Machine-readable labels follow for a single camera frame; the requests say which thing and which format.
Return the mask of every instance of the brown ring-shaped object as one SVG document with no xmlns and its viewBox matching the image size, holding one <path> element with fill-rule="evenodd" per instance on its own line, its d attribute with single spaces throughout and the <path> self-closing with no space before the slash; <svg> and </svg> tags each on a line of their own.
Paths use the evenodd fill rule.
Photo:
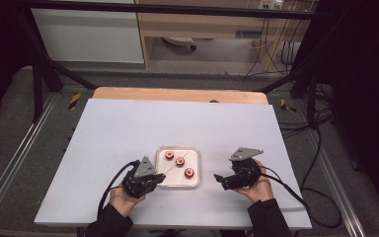
<svg viewBox="0 0 379 237">
<path fill-rule="evenodd" d="M 191 178 L 194 174 L 193 169 L 192 168 L 186 168 L 186 170 L 184 171 L 184 174 L 186 175 L 187 178 Z"/>
<path fill-rule="evenodd" d="M 183 157 L 178 157 L 175 163 L 177 164 L 178 167 L 183 167 L 184 164 L 186 163 L 186 160 Z"/>
<path fill-rule="evenodd" d="M 165 157 L 168 160 L 172 160 L 174 158 L 174 152 L 173 151 L 167 151 L 167 152 L 165 152 Z"/>
</svg>

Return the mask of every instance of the wooden panel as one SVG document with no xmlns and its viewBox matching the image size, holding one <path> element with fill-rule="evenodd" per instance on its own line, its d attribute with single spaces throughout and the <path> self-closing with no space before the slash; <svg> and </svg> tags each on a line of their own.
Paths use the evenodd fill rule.
<svg viewBox="0 0 379 237">
<path fill-rule="evenodd" d="M 101 87 L 95 90 L 94 99 L 183 101 L 267 105 L 264 93 L 240 91 L 177 90 L 148 88 Z"/>
</svg>

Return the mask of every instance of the black cloth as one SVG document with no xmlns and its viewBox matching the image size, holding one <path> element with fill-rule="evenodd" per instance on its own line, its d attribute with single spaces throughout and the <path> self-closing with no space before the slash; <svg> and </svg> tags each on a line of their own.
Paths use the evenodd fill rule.
<svg viewBox="0 0 379 237">
<path fill-rule="evenodd" d="M 248 208 L 255 237 L 288 237 L 290 231 L 276 199 L 257 201 Z M 85 229 L 85 237 L 121 237 L 131 228 L 133 222 L 124 218 L 116 209 L 107 204 L 96 222 Z"/>
</svg>

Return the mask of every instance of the gray carpet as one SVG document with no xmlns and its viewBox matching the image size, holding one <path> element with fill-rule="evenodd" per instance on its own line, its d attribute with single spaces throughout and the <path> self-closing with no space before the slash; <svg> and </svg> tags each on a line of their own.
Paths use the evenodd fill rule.
<svg viewBox="0 0 379 237">
<path fill-rule="evenodd" d="M 150 88 L 185 88 L 185 89 L 215 89 L 215 90 L 241 90 L 252 91 L 275 81 L 280 75 L 267 77 L 258 76 L 244 79 L 243 77 L 227 74 L 221 69 L 209 75 L 180 73 L 167 74 L 162 70 L 133 72 L 90 72 L 79 70 L 78 74 L 85 79 L 104 86 L 121 87 L 150 87 Z M 64 78 L 68 86 L 73 86 L 71 80 Z M 289 97 L 290 83 L 282 86 L 275 92 L 268 94 L 269 102 L 274 105 L 279 122 L 302 123 L 299 113 L 292 113 L 280 109 L 280 99 L 287 102 L 287 106 L 295 107 Z M 20 71 L 14 77 L 7 95 L 0 108 L 0 175 L 6 164 L 15 153 L 23 136 L 26 134 L 33 118 L 31 72 Z M 21 169 L 15 177 L 12 186 L 0 204 L 0 230 L 16 232 L 67 233 L 72 236 L 75 229 L 49 228 L 34 224 L 34 218 L 39 209 L 39 200 L 45 196 L 50 182 L 63 157 L 63 149 L 68 144 L 74 128 L 82 114 L 92 91 L 83 92 L 75 110 L 69 111 L 73 91 L 64 91 L 56 99 L 47 122 L 39 133 L 33 147 L 27 155 Z M 341 178 L 341 182 L 349 196 L 357 217 L 361 221 L 367 236 L 379 236 L 379 197 L 365 173 L 352 169 L 347 150 L 342 143 L 335 124 L 326 123 L 321 126 L 322 141 L 331 158 L 332 163 Z M 297 181 L 301 182 L 310 162 L 315 154 L 311 138 L 307 131 L 284 139 L 287 151 L 292 162 Z M 319 163 L 312 170 L 306 187 L 314 188 L 332 196 L 327 180 L 325 179 Z M 304 194 L 311 204 L 314 217 L 325 223 L 335 223 L 337 213 L 334 207 L 324 198 L 311 193 Z M 344 224 L 335 229 L 322 227 L 315 222 L 313 229 L 301 231 L 302 236 L 349 236 Z"/>
</svg>

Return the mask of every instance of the square tray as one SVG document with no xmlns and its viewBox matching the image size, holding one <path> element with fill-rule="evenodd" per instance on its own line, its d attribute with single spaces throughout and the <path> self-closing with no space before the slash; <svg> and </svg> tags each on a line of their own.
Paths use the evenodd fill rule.
<svg viewBox="0 0 379 237">
<path fill-rule="evenodd" d="M 174 158 L 165 157 L 167 151 L 174 152 Z M 184 157 L 183 167 L 176 165 L 178 157 Z M 184 174 L 186 168 L 192 168 L 194 175 L 187 178 Z M 192 146 L 162 146 L 156 153 L 156 171 L 166 175 L 165 180 L 158 186 L 166 189 L 192 189 L 200 183 L 199 151 Z"/>
</svg>

